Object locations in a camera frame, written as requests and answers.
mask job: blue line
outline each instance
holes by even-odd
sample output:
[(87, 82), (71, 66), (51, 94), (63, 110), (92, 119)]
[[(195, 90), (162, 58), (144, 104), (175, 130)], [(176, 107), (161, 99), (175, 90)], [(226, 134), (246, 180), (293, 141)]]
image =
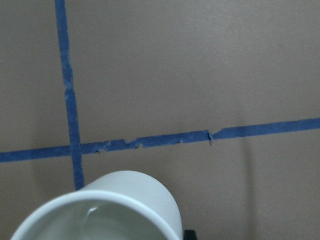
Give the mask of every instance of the blue line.
[(60, 58), (62, 65), (63, 82), (65, 85), (65, 104), (68, 117), (70, 152), (73, 163), (73, 179), (75, 189), (84, 187), (84, 173), (80, 151), (80, 134), (77, 114), (76, 95), (73, 87), (73, 72), (69, 58), (69, 38), (67, 16), (64, 0), (55, 0), (56, 24), (58, 30)]
[[(124, 139), (119, 139), (112, 141), (84, 143), (80, 145), (80, 149), (82, 154), (95, 154), (100, 151), (111, 152), (137, 149), (139, 146), (142, 146), (143, 148), (150, 148), (158, 146), (169, 146), (180, 143), (244, 138), (315, 129), (320, 129), (320, 118), (274, 122), (249, 126), (227, 127), (213, 134), (207, 130), (203, 130), (168, 135), (139, 137), (130, 142), (127, 142)], [(70, 146), (56, 146), (32, 150), (0, 152), (0, 163), (69, 156), (71, 154), (69, 147)]]

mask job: floor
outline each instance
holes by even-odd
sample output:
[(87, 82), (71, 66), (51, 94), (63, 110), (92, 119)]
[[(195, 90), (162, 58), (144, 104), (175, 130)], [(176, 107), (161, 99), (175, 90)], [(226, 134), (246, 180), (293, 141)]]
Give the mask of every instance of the floor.
[[(92, 148), (82, 155), (84, 184), (147, 173), (199, 240), (320, 238), (319, 1), (66, 0), (65, 8), (82, 146), (210, 133)], [(0, 239), (10, 239), (32, 211), (75, 190), (74, 156), (55, 2), (1, 1), (0, 39)], [(235, 134), (215, 137), (226, 128)], [(59, 146), (67, 150), (44, 154)], [(46, 158), (19, 152), (43, 148)]]

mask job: white mug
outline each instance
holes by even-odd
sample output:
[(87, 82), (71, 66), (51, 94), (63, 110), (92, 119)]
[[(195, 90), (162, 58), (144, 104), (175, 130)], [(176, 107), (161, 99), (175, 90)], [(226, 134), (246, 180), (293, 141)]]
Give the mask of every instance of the white mug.
[(11, 240), (183, 240), (173, 196), (137, 171), (109, 173), (34, 211)]

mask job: small black object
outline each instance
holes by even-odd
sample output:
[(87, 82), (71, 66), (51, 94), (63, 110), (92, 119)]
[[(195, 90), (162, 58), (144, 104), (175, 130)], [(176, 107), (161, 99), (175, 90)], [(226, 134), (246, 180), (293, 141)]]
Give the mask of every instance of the small black object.
[(183, 240), (198, 240), (195, 230), (184, 230)]

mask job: mug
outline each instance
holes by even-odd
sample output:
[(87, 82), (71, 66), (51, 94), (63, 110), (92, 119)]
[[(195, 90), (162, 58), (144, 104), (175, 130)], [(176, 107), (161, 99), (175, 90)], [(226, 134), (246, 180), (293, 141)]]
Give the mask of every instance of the mug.
[(34, 211), (11, 240), (183, 240), (180, 212), (159, 181), (116, 171)]

